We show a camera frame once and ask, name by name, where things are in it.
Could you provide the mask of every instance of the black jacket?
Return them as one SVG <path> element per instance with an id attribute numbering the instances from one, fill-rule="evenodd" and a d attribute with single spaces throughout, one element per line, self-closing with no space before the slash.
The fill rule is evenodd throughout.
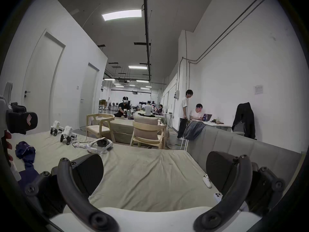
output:
<path id="1" fill-rule="evenodd" d="M 245 123 L 244 126 L 245 137 L 254 139 L 255 138 L 254 114 L 249 102 L 238 105 L 232 130 L 234 130 L 235 125 L 239 121 Z"/>

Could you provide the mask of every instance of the electrical box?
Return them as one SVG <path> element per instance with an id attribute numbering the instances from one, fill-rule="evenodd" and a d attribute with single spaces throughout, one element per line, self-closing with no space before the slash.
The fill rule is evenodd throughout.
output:
<path id="1" fill-rule="evenodd" d="M 175 98 L 175 99 L 179 99 L 179 90 L 176 90 L 176 91 L 175 91 L 174 98 Z"/>

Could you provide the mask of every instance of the navy blue cloth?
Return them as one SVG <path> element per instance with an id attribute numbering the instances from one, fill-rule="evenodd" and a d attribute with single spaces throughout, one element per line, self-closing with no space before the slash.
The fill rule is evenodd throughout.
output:
<path id="1" fill-rule="evenodd" d="M 36 149 L 30 146 L 25 141 L 21 141 L 16 145 L 15 154 L 19 159 L 22 159 L 25 163 L 25 170 L 33 168 L 34 158 L 36 155 Z"/>
<path id="2" fill-rule="evenodd" d="M 18 184 L 21 190 L 25 190 L 25 187 L 28 183 L 34 181 L 34 179 L 39 175 L 39 173 L 34 168 L 27 168 L 24 171 L 19 172 L 21 180 L 18 181 Z"/>

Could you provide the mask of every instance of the beige cushion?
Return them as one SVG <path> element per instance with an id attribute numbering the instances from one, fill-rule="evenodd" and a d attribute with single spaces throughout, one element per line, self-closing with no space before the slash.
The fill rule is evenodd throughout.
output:
<path id="1" fill-rule="evenodd" d="M 138 115 L 137 113 L 134 113 L 133 115 L 134 121 L 138 123 L 148 124 L 148 125 L 158 125 L 158 118 L 149 118 L 145 116 Z M 158 132 L 157 131 L 146 131 L 134 128 L 134 136 L 146 138 L 146 139 L 158 139 Z"/>
<path id="2" fill-rule="evenodd" d="M 138 140 L 141 140 L 141 141 L 144 141 L 144 142 L 148 142 L 148 143 L 152 143 L 152 144 L 158 144 L 160 142 L 160 139 L 161 139 L 161 135 L 157 135 L 158 136 L 158 139 L 148 139 L 148 138 L 143 138 L 143 137 L 135 137 L 136 139 Z"/>
<path id="3" fill-rule="evenodd" d="M 100 128 L 97 125 L 97 126 L 87 126 L 86 129 L 94 131 L 95 133 L 99 133 Z M 108 127 L 102 126 L 102 132 L 108 132 L 108 131 L 109 131 Z"/>

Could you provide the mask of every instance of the person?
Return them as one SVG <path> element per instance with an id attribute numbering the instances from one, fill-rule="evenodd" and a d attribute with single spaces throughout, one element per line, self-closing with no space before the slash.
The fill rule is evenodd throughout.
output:
<path id="1" fill-rule="evenodd" d="M 180 118 L 180 124 L 179 124 L 179 130 L 178 130 L 178 136 L 177 138 L 182 140 L 183 132 L 187 127 L 187 111 L 188 111 L 188 99 L 192 97 L 193 91 L 188 89 L 186 91 L 186 96 L 181 101 L 181 106 L 179 108 L 179 118 Z"/>
<path id="2" fill-rule="evenodd" d="M 128 104 L 128 97 L 122 98 L 122 103 L 119 104 L 118 113 L 114 114 L 115 117 L 121 117 L 124 115 L 124 109 L 131 109 L 130 105 Z"/>
<path id="3" fill-rule="evenodd" d="M 191 110 L 190 112 L 190 120 L 191 119 L 198 119 L 198 120 L 202 120 L 203 119 L 203 113 L 201 112 L 203 109 L 203 105 L 202 104 L 197 104 L 194 110 Z"/>
<path id="4" fill-rule="evenodd" d="M 145 105 L 145 113 L 144 114 L 140 114 L 141 116 L 155 117 L 154 115 L 151 114 L 152 105 L 150 105 L 150 103 L 151 103 L 151 101 L 147 101 L 147 104 Z"/>
<path id="5" fill-rule="evenodd" d="M 163 110 L 163 105 L 159 104 L 159 109 L 155 108 L 156 114 L 161 114 Z"/>

